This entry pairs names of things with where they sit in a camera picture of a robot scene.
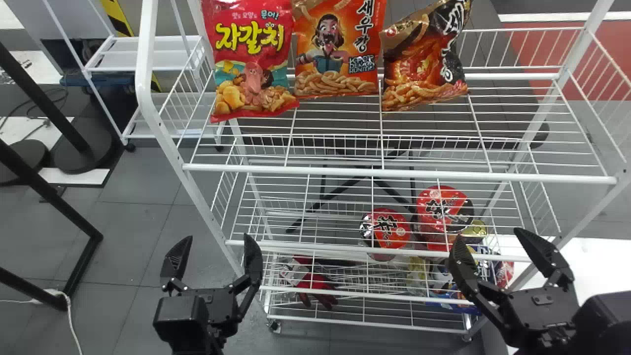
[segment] snack bag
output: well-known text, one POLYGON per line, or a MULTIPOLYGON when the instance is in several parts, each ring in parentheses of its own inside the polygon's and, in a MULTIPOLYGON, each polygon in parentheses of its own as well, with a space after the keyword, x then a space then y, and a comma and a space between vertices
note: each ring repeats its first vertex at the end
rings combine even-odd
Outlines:
POLYGON ((381 31, 384 43, 383 111, 407 111, 468 91, 456 37, 473 0, 440 0, 381 31))
POLYGON ((216 63, 210 121, 277 116, 298 107, 287 80, 291 0, 203 0, 202 11, 216 63))
POLYGON ((378 93, 386 0, 295 0, 297 97, 378 93))

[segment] white cart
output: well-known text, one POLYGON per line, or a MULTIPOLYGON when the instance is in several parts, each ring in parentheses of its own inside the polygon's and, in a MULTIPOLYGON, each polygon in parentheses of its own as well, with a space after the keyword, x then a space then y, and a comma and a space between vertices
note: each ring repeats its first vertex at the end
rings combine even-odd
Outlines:
POLYGON ((510 287, 522 287, 533 267, 526 268, 529 259, 511 243, 513 227, 561 248, 631 181, 623 154, 631 145, 623 108, 631 82, 595 36, 612 2, 599 0, 584 27, 465 30, 457 49, 470 93, 460 99, 397 113, 382 112, 378 95, 305 100, 280 117, 231 120, 223 133, 225 149, 217 152, 217 143, 205 136, 211 126, 199 119, 209 116, 214 97, 212 62, 208 51, 198 50, 205 39, 156 109, 150 82, 158 1, 144 0, 136 95, 151 132, 237 274, 243 234, 259 243, 265 266, 260 300, 269 319, 470 339, 485 319, 446 308, 471 303, 430 297, 429 285, 410 285, 405 267, 367 255, 448 254, 360 246, 361 218, 387 207, 411 220, 407 207, 421 190, 453 186, 469 197, 475 218, 487 227, 478 246, 487 252, 474 257, 482 264, 521 265, 526 270, 510 287), (174 141, 172 127, 178 125, 174 141), (193 147, 192 154, 184 147, 193 147), (562 231, 551 189, 569 183, 603 194, 590 201, 580 222, 562 231), (297 289, 280 277, 284 258, 294 255, 318 259, 313 271, 334 282, 335 290, 300 289, 336 296, 332 311, 319 303, 305 307, 297 289))

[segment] round black base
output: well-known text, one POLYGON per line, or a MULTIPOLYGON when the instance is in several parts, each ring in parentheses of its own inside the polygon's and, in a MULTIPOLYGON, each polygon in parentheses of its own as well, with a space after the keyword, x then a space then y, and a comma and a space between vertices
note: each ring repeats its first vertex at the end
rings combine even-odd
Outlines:
POLYGON ((65 138, 57 142, 51 152, 55 167, 68 174, 81 174, 99 167, 113 151, 112 135, 100 122, 90 117, 75 117, 74 128, 89 144, 80 152, 65 138))
MULTIPOLYGON (((10 147, 35 171, 39 171, 49 158, 48 148, 38 140, 23 140, 13 143, 10 147)), ((19 181, 20 178, 16 174, 0 163, 0 186, 16 184, 19 181)))

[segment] octopus illustration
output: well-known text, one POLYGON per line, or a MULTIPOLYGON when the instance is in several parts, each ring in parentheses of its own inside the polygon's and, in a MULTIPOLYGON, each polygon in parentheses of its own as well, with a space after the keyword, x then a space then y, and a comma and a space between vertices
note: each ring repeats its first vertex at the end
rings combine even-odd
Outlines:
POLYGON ((273 81, 269 70, 264 70, 254 62, 245 64, 244 79, 240 86, 245 89, 245 103, 248 105, 261 105, 264 103, 264 89, 273 81))

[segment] hazard stripe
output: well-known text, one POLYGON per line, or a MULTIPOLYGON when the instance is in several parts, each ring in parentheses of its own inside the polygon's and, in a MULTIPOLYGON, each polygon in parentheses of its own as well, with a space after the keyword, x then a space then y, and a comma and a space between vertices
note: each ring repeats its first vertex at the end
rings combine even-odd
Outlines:
POLYGON ((112 22, 112 25, 114 26, 114 29, 117 30, 121 35, 125 36, 125 37, 133 37, 134 35, 131 34, 131 32, 129 31, 129 29, 127 28, 127 25, 123 22, 120 21, 112 16, 109 16, 110 21, 112 22))
MULTIPOLYGON (((112 26, 114 26, 116 32, 119 33, 119 36, 133 37, 134 31, 131 30, 131 26, 125 17, 125 14, 122 12, 122 8, 118 0, 101 0, 101 4, 103 4, 103 9, 105 9, 107 17, 109 17, 112 22, 112 26)), ((151 89, 156 92, 162 91, 160 83, 158 83, 158 79, 155 75, 151 76, 151 89)))

